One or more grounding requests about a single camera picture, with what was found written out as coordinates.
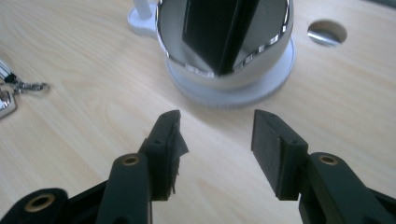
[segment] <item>black plastic arm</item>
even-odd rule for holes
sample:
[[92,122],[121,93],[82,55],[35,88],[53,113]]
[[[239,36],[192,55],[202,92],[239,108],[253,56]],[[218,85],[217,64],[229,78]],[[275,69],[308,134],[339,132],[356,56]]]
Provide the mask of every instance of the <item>black plastic arm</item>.
[[62,189],[40,189],[16,202],[0,224],[152,223],[151,202],[175,188],[179,158],[188,152],[180,112],[162,114],[138,153],[119,157],[107,181],[68,199]]
[[395,223],[394,199],[367,189],[340,158],[307,147],[281,118],[256,110],[252,151],[279,200],[301,194],[304,223]]

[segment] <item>white base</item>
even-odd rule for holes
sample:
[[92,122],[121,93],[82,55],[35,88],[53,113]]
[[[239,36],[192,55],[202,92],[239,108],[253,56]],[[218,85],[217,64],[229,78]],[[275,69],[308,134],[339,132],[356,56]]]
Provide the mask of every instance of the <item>white base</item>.
[[157,4],[149,3],[149,9],[151,11],[151,17],[147,20],[140,19],[136,8],[133,8],[128,14],[128,22],[137,35],[148,35],[157,38],[157,29],[155,25],[155,13],[157,10]]
[[256,103],[276,91],[288,78],[294,64],[292,38],[285,51],[268,72],[252,84],[236,90],[217,90],[191,82],[178,74],[166,61],[167,69],[178,89],[194,102],[217,108],[237,108]]

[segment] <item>light wood grain surface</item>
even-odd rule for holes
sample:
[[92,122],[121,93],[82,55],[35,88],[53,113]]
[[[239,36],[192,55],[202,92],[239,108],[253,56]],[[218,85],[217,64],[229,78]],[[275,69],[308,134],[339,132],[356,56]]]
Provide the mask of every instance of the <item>light wood grain surface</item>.
[[[136,152],[161,113],[180,109],[190,149],[177,194],[153,204],[154,223],[302,223],[279,202],[250,151],[254,109],[278,114],[309,153],[343,158],[366,186],[396,197],[396,10],[358,0],[295,1],[296,62],[286,84],[241,109],[196,105],[167,74],[158,41],[135,35],[133,1],[0,0],[0,58],[42,95],[16,96],[0,120],[0,216],[42,188],[74,196]],[[324,48],[309,24],[343,24]]]

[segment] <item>white round base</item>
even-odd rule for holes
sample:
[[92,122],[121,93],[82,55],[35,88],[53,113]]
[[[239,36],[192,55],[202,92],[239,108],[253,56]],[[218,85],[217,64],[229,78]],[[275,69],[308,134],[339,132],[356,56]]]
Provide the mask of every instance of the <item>white round base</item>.
[[285,51],[268,70],[252,84],[236,90],[217,90],[199,85],[178,74],[166,60],[167,69],[178,89],[194,102],[217,108],[237,108],[256,103],[276,91],[288,78],[294,64],[295,48],[292,38]]

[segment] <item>circular hole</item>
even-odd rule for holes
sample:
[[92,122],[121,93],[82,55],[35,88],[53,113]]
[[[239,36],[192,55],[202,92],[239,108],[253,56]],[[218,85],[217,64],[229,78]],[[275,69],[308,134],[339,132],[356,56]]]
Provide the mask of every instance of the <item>circular hole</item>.
[[320,156],[319,160],[328,165],[336,165],[338,163],[338,160],[331,156]]
[[55,196],[50,193],[41,194],[30,200],[24,207],[26,212],[34,213],[39,212],[55,201]]
[[320,45],[337,47],[346,41],[347,30],[336,21],[315,21],[308,27],[308,36]]
[[139,158],[136,156],[132,156],[132,157],[127,157],[125,158],[122,163],[124,165],[135,165],[139,162]]

